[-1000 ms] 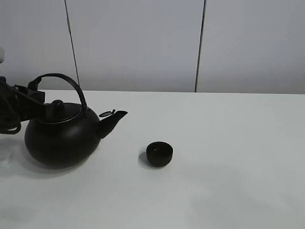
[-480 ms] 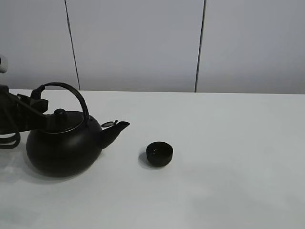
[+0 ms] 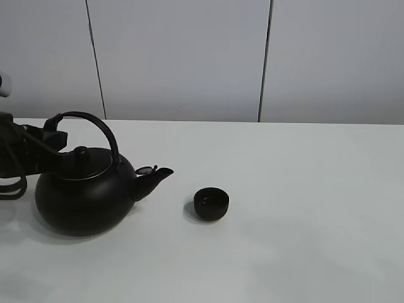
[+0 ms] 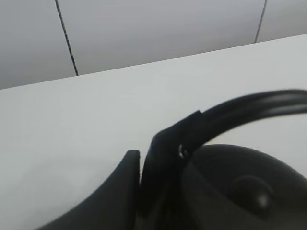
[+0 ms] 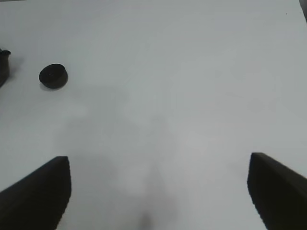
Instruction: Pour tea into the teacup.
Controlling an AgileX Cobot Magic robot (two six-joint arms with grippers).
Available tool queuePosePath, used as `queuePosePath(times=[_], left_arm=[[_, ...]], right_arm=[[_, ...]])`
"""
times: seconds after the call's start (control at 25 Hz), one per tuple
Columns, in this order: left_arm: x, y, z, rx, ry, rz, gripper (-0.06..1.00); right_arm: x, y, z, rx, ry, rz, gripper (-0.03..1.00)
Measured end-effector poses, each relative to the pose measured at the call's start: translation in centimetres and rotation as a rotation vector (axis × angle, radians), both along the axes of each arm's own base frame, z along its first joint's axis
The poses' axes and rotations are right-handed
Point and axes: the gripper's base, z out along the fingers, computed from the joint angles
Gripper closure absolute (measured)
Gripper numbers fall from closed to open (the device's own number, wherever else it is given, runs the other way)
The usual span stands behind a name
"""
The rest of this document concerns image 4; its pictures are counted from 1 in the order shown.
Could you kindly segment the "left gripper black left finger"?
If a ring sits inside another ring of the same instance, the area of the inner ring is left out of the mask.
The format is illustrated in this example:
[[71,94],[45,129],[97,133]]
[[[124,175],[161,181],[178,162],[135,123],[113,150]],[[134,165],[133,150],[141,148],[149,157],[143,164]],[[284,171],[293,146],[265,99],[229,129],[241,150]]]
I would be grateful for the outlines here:
[[132,230],[140,183],[140,152],[129,150],[89,197],[43,230]]

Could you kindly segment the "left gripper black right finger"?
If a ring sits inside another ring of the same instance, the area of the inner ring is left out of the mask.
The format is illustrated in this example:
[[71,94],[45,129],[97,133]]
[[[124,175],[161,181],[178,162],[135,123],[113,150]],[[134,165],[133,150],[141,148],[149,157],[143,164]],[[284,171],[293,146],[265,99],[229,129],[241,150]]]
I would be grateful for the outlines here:
[[172,178],[164,205],[164,230],[191,230],[192,224],[189,209],[182,191],[181,179],[185,165],[180,167]]

